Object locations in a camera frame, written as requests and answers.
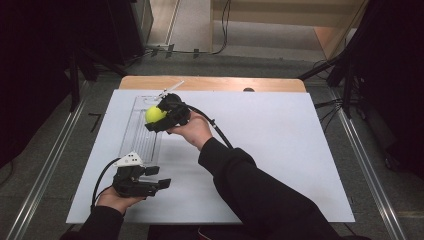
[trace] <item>person's right hand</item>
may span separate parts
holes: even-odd
[[[199,151],[203,145],[212,138],[209,123],[202,115],[190,112],[190,120],[184,126],[173,127],[167,130],[169,133],[175,133],[184,137],[184,139],[197,147]]]

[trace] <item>wooden tabletop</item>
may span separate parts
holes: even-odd
[[[256,92],[306,92],[299,79],[238,78],[238,77],[192,77],[192,76],[127,76],[119,89],[163,90],[181,80],[178,90],[184,91],[243,91],[252,88]]]

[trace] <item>white board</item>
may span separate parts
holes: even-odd
[[[72,203],[67,223],[83,223],[100,172],[119,150],[136,96],[160,91],[115,90]],[[211,119],[257,166],[314,201],[329,222],[354,222],[349,202],[308,93],[175,91]],[[125,221],[146,224],[239,223],[220,198],[199,152],[181,136],[163,134],[160,173],[171,186],[131,207]],[[105,174],[99,191],[112,183]]]

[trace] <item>yellow tennis ball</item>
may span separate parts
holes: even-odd
[[[166,111],[160,110],[157,106],[151,106],[144,116],[147,123],[157,122],[166,116]]]

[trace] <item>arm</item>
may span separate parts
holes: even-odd
[[[100,194],[96,207],[79,232],[67,232],[60,239],[118,239],[125,211],[143,199],[145,198],[121,198],[115,189],[110,187]]]
[[[208,131],[206,120],[193,113],[189,124],[169,130],[201,151],[199,164],[213,175],[221,197],[255,235],[340,239],[311,200],[258,169],[243,150],[228,149]]]

